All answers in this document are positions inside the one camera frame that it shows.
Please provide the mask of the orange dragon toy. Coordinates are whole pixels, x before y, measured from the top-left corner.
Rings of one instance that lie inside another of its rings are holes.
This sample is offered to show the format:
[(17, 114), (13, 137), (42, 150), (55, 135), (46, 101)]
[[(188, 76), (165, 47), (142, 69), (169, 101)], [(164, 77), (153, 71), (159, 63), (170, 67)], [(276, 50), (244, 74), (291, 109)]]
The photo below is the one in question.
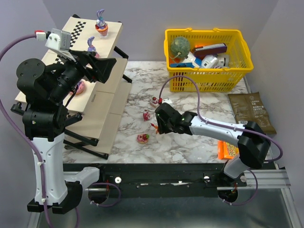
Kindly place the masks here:
[(156, 134), (159, 134), (159, 128), (155, 124), (151, 123), (151, 126), (156, 130)]

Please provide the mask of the purple bunny cupcake toy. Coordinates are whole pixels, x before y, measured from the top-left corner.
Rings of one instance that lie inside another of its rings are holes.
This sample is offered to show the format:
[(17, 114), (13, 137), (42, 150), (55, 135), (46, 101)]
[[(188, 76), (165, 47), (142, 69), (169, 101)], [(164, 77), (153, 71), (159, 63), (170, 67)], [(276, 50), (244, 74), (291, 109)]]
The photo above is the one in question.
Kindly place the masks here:
[(102, 38), (106, 38), (108, 33), (108, 24), (105, 22), (103, 18), (103, 13), (104, 13), (104, 9), (100, 9), (97, 11), (96, 13), (97, 20), (95, 24), (95, 29)]

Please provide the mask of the purple bunny pink donut toy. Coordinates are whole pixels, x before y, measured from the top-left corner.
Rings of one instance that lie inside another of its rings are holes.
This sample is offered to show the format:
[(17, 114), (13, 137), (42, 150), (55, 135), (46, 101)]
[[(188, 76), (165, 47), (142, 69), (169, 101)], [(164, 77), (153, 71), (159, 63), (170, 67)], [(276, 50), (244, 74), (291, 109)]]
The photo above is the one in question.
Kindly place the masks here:
[(86, 89), (84, 80), (79, 81), (76, 86), (77, 86), (76, 95), (83, 93)]

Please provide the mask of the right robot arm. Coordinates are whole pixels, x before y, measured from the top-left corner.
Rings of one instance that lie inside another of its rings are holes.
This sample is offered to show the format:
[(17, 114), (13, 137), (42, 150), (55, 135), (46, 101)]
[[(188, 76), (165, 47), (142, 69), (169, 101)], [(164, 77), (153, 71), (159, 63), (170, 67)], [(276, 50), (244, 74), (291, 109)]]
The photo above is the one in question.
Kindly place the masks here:
[(219, 174), (224, 180), (232, 181), (248, 169), (261, 169), (271, 145), (255, 122), (231, 124), (204, 119), (188, 111), (180, 114), (168, 103), (159, 105), (155, 116), (159, 134), (202, 135), (238, 147), (239, 154), (227, 161)]

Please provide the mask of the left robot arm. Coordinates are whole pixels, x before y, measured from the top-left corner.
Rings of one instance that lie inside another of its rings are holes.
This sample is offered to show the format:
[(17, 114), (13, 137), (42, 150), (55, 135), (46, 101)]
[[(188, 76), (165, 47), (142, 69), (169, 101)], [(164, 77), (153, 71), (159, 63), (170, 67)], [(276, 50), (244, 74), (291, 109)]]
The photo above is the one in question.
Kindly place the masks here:
[(97, 168), (86, 168), (75, 180), (65, 180), (62, 148), (65, 128), (70, 124), (63, 101), (76, 90), (82, 78), (105, 83), (115, 58), (95, 57), (88, 51), (71, 51), (72, 59), (46, 65), (30, 58), (17, 68), (17, 87), (29, 108), (21, 113), (26, 138), (34, 144), (37, 190), (28, 211), (66, 214), (81, 201), (83, 189), (99, 179)]

